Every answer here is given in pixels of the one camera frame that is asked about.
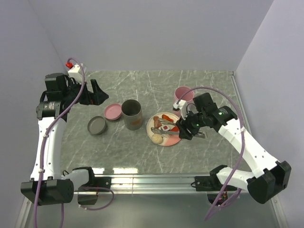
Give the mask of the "metal food tongs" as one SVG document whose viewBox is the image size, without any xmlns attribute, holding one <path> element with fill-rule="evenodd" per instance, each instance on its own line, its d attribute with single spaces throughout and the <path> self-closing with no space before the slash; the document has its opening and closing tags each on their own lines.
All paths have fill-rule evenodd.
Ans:
<svg viewBox="0 0 304 228">
<path fill-rule="evenodd" d="M 173 125 L 173 124 L 166 124 L 166 123 L 162 122 L 162 119 L 160 119 L 160 121 L 161 121 L 161 124 L 162 124 L 162 125 L 167 125 L 167 126 L 169 126 L 170 128 L 173 128 L 174 126 L 176 126 L 176 124 L 175 124 L 175 125 Z M 165 131 L 163 131 L 163 130 L 161 129 L 161 127 L 160 127 L 159 129 L 156 129 L 156 128 L 152 127 L 152 128 L 151 128 L 151 131 L 152 131 L 153 133 L 159 133 L 159 134 L 173 134 L 173 135 L 179 135 L 179 131 L 178 131 L 178 132 L 170 132 L 170 131 L 165 132 Z"/>
</svg>

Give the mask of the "red sausage toy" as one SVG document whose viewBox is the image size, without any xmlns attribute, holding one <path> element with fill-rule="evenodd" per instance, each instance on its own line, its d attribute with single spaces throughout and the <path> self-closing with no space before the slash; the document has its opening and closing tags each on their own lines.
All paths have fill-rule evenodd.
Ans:
<svg viewBox="0 0 304 228">
<path fill-rule="evenodd" d="M 179 128 L 177 126 L 174 126 L 173 128 L 170 129 L 170 132 L 178 132 Z"/>
</svg>

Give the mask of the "sushi roll toy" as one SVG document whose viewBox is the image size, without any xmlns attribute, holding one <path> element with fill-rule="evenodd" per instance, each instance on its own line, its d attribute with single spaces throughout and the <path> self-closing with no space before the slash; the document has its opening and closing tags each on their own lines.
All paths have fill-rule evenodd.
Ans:
<svg viewBox="0 0 304 228">
<path fill-rule="evenodd" d="M 162 126 L 161 126 L 161 129 L 162 129 L 163 131 L 165 131 L 165 132 L 170 131 L 170 127 L 167 126 L 167 125 L 162 125 Z"/>
</svg>

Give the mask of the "red chicken drumstick toy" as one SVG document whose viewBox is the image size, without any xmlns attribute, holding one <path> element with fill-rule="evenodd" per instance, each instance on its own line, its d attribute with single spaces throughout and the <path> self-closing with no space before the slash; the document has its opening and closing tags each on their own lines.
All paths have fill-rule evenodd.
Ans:
<svg viewBox="0 0 304 228">
<path fill-rule="evenodd" d="M 173 125 L 175 125 L 175 121 L 173 119 L 171 119 L 169 116 L 163 114 L 161 117 L 162 117 L 161 118 L 162 122 L 164 122 L 166 124 L 173 124 Z"/>
</svg>

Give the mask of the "brown meat rib toy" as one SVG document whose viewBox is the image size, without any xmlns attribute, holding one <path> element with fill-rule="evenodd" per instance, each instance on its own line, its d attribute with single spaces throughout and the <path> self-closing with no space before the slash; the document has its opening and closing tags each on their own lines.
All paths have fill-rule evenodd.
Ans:
<svg viewBox="0 0 304 228">
<path fill-rule="evenodd" d="M 153 121 L 154 121 L 154 128 L 159 129 L 161 127 L 160 118 L 158 116 L 154 116 Z"/>
</svg>

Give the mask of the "white steamed bun toy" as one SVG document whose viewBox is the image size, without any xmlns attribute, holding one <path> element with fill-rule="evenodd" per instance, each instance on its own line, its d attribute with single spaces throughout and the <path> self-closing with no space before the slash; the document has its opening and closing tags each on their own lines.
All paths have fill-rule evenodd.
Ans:
<svg viewBox="0 0 304 228">
<path fill-rule="evenodd" d="M 163 136 L 161 134 L 154 133 L 151 137 L 151 141 L 154 144 L 161 144 L 163 142 Z"/>
</svg>

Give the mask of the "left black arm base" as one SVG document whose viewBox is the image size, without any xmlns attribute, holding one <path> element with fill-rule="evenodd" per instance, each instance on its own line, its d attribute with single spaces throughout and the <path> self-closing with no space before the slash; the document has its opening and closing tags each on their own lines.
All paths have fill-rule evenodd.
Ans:
<svg viewBox="0 0 304 228">
<path fill-rule="evenodd" d="M 110 201 L 105 205 L 109 206 L 114 200 L 114 192 L 111 190 L 112 178 L 95 177 L 94 182 L 90 184 L 82 185 L 77 190 L 77 202 L 82 208 L 88 206 L 95 206 L 98 200 L 101 200 L 103 196 L 110 197 Z"/>
</svg>

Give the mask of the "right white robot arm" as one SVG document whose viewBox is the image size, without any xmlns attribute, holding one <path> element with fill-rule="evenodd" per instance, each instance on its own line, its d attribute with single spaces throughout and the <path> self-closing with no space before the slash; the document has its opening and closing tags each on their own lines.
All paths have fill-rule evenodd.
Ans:
<svg viewBox="0 0 304 228">
<path fill-rule="evenodd" d="M 188 110 L 188 103 L 184 100 L 177 100 L 173 104 L 173 109 L 181 114 L 176 122 L 179 138 L 191 140 L 202 127 L 214 129 L 237 150 L 251 169 L 250 172 L 234 171 L 220 165 L 210 171 L 206 180 L 195 178 L 197 191 L 220 190 L 227 183 L 228 191 L 247 190 L 256 202 L 264 204 L 287 187 L 291 173 L 289 163 L 280 162 L 270 155 L 240 124 L 231 108 L 217 107 L 209 93 L 195 97 L 193 102 L 196 113 Z"/>
</svg>

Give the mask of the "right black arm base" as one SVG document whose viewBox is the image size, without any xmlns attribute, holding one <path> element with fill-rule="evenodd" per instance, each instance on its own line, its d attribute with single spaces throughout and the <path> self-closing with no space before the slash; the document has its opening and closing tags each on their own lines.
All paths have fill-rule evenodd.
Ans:
<svg viewBox="0 0 304 228">
<path fill-rule="evenodd" d="M 222 188 L 222 184 L 211 176 L 196 176 L 194 177 L 194 182 L 190 185 L 195 188 L 196 191 L 208 192 L 207 199 L 210 204 L 213 204 L 213 202 L 216 201 L 216 206 L 220 206 L 228 200 L 227 190 L 224 190 L 224 192 L 221 193 L 218 200 L 216 200 L 217 194 L 210 193 L 212 191 L 220 191 Z"/>
</svg>

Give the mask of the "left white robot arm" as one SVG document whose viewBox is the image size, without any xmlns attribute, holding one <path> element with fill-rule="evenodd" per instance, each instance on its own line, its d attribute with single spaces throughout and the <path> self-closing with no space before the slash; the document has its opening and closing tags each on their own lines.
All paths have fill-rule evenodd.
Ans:
<svg viewBox="0 0 304 228">
<path fill-rule="evenodd" d="M 75 168 L 66 176 L 62 176 L 60 168 L 61 143 L 69 106 L 72 102 L 101 105 L 109 97 L 95 79 L 90 82 L 92 91 L 62 73 L 45 77 L 46 90 L 36 108 L 39 128 L 36 161 L 30 180 L 20 187 L 21 193 L 38 206 L 70 203 L 79 188 L 91 191 L 96 186 L 92 167 Z"/>
</svg>

